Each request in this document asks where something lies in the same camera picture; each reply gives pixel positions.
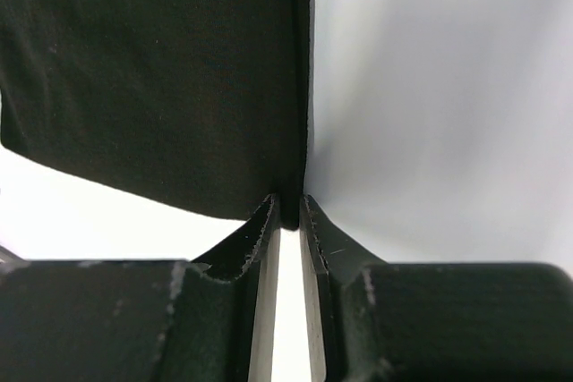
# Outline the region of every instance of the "black 3d-printed part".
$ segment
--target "black 3d-printed part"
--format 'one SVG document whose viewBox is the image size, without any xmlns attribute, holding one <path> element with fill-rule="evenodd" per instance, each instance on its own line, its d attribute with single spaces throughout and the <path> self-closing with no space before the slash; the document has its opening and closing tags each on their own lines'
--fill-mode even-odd
<svg viewBox="0 0 573 382">
<path fill-rule="evenodd" d="M 559 269 L 386 264 L 311 197 L 301 212 L 314 382 L 573 380 L 573 284 Z"/>
<path fill-rule="evenodd" d="M 269 380 L 279 226 L 269 196 L 193 262 L 0 265 L 0 380 Z"/>
</svg>

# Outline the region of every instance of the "black textile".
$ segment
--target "black textile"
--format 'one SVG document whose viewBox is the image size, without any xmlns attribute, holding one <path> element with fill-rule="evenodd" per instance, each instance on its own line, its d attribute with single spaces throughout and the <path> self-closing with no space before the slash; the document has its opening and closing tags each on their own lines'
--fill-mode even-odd
<svg viewBox="0 0 573 382">
<path fill-rule="evenodd" d="M 172 206 L 298 224 L 309 0 L 0 0 L 2 143 Z"/>
</svg>

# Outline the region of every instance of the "white surface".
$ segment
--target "white surface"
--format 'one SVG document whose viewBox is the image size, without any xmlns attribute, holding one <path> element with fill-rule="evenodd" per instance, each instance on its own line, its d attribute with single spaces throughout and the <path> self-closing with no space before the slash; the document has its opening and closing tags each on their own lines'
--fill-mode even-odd
<svg viewBox="0 0 573 382">
<path fill-rule="evenodd" d="M 24 259 L 194 259 L 242 224 L 62 174 L 0 146 L 0 245 Z"/>
<path fill-rule="evenodd" d="M 283 230 L 280 239 L 272 382 L 310 382 L 300 236 Z"/>
<path fill-rule="evenodd" d="M 307 191 L 390 261 L 573 274 L 573 0 L 315 0 Z"/>
</svg>

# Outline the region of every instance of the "black fabric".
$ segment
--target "black fabric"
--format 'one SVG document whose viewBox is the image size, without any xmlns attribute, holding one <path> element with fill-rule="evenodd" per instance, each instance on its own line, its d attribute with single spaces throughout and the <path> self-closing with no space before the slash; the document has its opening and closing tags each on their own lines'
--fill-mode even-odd
<svg viewBox="0 0 573 382">
<path fill-rule="evenodd" d="M 2 143 L 209 216 L 298 223 L 309 0 L 0 0 Z"/>
</svg>

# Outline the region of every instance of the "scuff mark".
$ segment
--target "scuff mark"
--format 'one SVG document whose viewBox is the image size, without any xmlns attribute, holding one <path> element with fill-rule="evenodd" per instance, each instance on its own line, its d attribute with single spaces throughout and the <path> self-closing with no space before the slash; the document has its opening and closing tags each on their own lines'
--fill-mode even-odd
<svg viewBox="0 0 573 382">
<path fill-rule="evenodd" d="M 29 267 L 30 264 L 31 263 L 29 261 L 11 261 L 9 263 L 2 263 L 0 264 L 0 274 L 9 275 L 16 270 Z"/>
<path fill-rule="evenodd" d="M 102 263 L 103 263 L 103 261 L 97 261 L 95 259 L 89 259 L 89 260 L 82 261 L 82 262 L 78 263 L 78 267 L 90 268 L 90 267 L 97 266 L 98 264 L 102 264 Z"/>
<path fill-rule="evenodd" d="M 390 380 L 390 378 L 396 373 L 392 363 L 384 357 L 380 357 L 378 359 L 376 372 L 378 373 L 378 376 L 384 380 Z"/>
<path fill-rule="evenodd" d="M 165 341 L 167 339 L 167 335 L 165 332 L 161 332 L 158 334 L 158 351 L 157 353 L 153 356 L 153 362 L 159 362 L 161 361 L 161 357 L 162 357 L 162 352 L 163 352 L 163 346 L 165 344 Z"/>
<path fill-rule="evenodd" d="M 114 317 L 118 317 L 122 313 L 122 307 L 124 306 L 124 301 L 119 299 L 115 302 Z"/>
<path fill-rule="evenodd" d="M 369 268 L 365 268 L 362 272 L 364 280 L 364 289 L 366 290 L 366 299 L 374 306 L 376 304 L 376 296 L 374 295 L 374 284 L 372 283 L 372 274 Z"/>
<path fill-rule="evenodd" d="M 183 289 L 183 280 L 188 263 L 186 261 L 177 261 L 171 270 L 171 282 L 169 283 L 169 299 L 173 302 Z"/>
</svg>

